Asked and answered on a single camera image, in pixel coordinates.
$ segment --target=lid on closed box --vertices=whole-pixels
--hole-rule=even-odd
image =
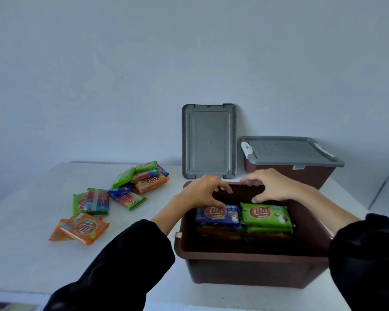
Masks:
[[[254,165],[343,167],[344,162],[314,139],[299,136],[243,136],[241,147]]]
[[[236,176],[236,106],[234,104],[182,109],[183,176],[194,179]]]

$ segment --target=person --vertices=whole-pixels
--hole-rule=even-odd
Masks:
[[[246,175],[246,185],[265,186],[253,203],[294,199],[311,210],[335,237],[329,254],[330,273],[355,310],[389,310],[389,218],[368,214],[365,220],[330,201],[318,190],[285,177],[274,169]],[[206,175],[190,183],[150,221],[142,219],[116,236],[78,281],[52,294],[45,311],[143,310],[146,294],[175,261],[167,235],[195,207],[225,207],[214,191],[232,193],[228,183]]]

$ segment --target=human hand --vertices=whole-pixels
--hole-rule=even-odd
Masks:
[[[307,186],[290,179],[273,168],[256,170],[249,173],[241,180],[241,184],[249,186],[264,185],[265,191],[252,198],[252,203],[262,203],[268,200],[282,201],[297,199],[300,192]]]
[[[212,197],[212,193],[220,189],[232,193],[229,184],[218,176],[204,175],[202,178],[192,181],[176,197],[180,199],[186,211],[205,206],[223,208],[226,207],[225,204]]]

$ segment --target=person's left hand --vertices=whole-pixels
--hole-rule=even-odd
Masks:
[[[215,200],[212,196],[214,191],[219,189],[232,193],[227,182],[218,176],[204,175],[202,178],[192,181],[176,197],[184,204],[186,211],[195,207],[215,206],[226,207],[224,203]]]

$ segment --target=forearm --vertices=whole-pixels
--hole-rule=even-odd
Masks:
[[[306,184],[300,184],[294,199],[311,210],[334,234],[348,224],[360,221],[360,218],[333,203],[317,189]]]
[[[185,204],[187,201],[183,201],[179,195],[175,195],[151,221],[156,223],[165,235],[168,235],[185,214],[184,210],[187,209]]]

